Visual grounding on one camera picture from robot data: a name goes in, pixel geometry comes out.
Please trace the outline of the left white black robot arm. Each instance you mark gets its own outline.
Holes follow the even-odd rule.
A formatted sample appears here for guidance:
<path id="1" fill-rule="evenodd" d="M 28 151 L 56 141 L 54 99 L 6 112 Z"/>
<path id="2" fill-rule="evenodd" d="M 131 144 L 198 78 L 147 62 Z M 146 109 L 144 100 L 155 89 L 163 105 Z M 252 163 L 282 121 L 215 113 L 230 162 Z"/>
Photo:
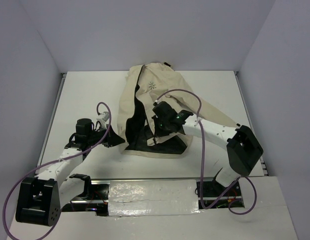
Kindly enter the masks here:
<path id="1" fill-rule="evenodd" d="M 109 148 L 124 143 L 111 125 L 89 118 L 77 120 L 56 163 L 35 177 L 26 177 L 20 184 L 15 219 L 20 223 L 53 226 L 62 208 L 74 197 L 88 199 L 93 194 L 91 177 L 72 171 L 85 160 L 93 146 Z"/>

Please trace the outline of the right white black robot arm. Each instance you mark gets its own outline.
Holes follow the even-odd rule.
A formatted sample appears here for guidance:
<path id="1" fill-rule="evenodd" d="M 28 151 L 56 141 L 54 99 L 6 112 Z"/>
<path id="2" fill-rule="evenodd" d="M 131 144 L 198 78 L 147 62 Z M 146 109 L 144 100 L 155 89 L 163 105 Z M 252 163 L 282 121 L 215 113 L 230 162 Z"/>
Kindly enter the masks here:
<path id="1" fill-rule="evenodd" d="M 176 112 L 167 102 L 155 101 L 153 107 L 155 131 L 158 135 L 178 133 L 202 138 L 202 143 L 212 143 L 227 152 L 228 166 L 215 175 L 212 190 L 223 196 L 230 184 L 239 177 L 251 174 L 264 153 L 253 131 L 246 125 L 229 127 L 181 110 Z"/>

